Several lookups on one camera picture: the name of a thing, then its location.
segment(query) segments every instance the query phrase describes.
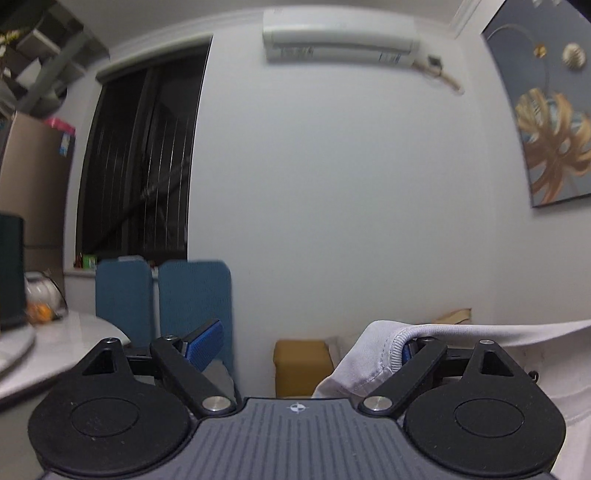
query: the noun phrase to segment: window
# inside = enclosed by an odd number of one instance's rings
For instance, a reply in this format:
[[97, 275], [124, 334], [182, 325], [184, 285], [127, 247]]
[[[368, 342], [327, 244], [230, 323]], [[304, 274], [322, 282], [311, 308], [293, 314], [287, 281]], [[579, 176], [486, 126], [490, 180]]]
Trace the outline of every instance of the window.
[[86, 147], [77, 250], [187, 258], [189, 175], [209, 46], [103, 82]]

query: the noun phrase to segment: air conditioner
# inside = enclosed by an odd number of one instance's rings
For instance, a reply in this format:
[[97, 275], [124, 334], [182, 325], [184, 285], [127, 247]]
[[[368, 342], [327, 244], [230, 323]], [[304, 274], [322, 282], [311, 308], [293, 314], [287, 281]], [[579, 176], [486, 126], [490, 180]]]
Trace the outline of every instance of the air conditioner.
[[367, 61], [412, 65], [412, 17], [347, 7], [270, 8], [263, 14], [268, 60]]

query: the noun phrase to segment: ceiling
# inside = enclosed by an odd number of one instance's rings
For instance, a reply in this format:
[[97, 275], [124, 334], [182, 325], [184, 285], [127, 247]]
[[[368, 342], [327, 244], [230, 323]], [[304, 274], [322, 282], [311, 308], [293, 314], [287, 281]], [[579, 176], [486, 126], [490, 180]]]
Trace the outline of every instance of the ceiling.
[[[198, 17], [240, 9], [290, 5], [293, 0], [60, 0], [107, 47]], [[308, 0], [307, 4], [353, 5], [423, 17], [449, 25], [470, 0]]]

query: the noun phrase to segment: gray platform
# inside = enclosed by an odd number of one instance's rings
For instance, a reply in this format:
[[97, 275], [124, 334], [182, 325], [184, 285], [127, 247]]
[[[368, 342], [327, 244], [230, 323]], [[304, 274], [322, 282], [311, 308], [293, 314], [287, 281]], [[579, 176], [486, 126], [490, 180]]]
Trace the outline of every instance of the gray platform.
[[420, 456], [396, 422], [360, 415], [348, 400], [272, 399], [250, 399], [237, 415], [203, 421], [179, 455], [135, 478], [465, 480]]

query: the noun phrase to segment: logo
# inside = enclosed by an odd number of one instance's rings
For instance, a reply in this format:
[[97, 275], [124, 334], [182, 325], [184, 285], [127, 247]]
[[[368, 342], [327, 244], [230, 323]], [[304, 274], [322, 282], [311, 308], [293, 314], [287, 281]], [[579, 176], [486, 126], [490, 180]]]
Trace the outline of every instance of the logo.
[[294, 403], [293, 405], [290, 405], [290, 410], [293, 413], [297, 413], [298, 415], [300, 413], [302, 413], [305, 409], [306, 409], [306, 407], [304, 405], [302, 405], [301, 403]]

